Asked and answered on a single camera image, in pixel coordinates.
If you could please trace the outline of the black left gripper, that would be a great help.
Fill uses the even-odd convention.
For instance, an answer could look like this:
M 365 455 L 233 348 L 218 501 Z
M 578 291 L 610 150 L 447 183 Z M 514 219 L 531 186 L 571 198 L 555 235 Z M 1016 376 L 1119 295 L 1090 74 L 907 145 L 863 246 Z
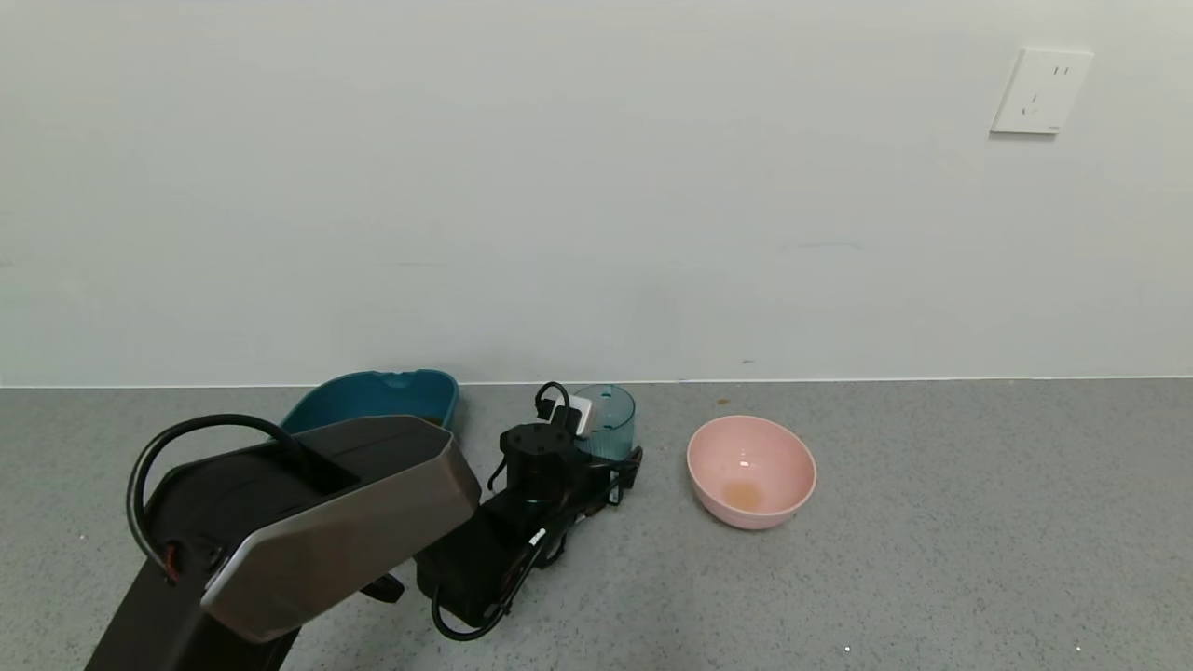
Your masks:
M 643 447 L 638 445 L 624 461 L 593 461 L 588 464 L 585 485 L 589 494 L 589 506 L 619 506 L 624 490 L 632 490 L 643 461 Z

